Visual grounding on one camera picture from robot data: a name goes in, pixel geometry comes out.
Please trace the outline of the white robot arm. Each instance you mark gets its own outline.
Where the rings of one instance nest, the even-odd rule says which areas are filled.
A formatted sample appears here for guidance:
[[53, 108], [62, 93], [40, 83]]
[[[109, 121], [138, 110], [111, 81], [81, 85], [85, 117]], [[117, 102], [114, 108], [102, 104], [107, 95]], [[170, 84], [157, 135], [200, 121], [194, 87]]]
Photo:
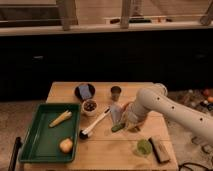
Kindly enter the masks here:
[[167, 88], [160, 83], [139, 89], [136, 99], [127, 105], [124, 120], [131, 129], [155, 111], [181, 124], [213, 145], [213, 117], [179, 104], [167, 97]]

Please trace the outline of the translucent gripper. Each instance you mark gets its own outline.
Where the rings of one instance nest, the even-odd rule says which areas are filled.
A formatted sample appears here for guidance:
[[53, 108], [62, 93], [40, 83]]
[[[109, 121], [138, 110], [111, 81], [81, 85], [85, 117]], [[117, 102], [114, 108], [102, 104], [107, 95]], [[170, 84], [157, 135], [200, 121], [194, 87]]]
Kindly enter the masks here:
[[127, 109], [122, 113], [121, 122], [125, 123], [125, 130], [133, 130], [135, 127], [143, 123], [131, 110], [132, 104], [130, 104]]

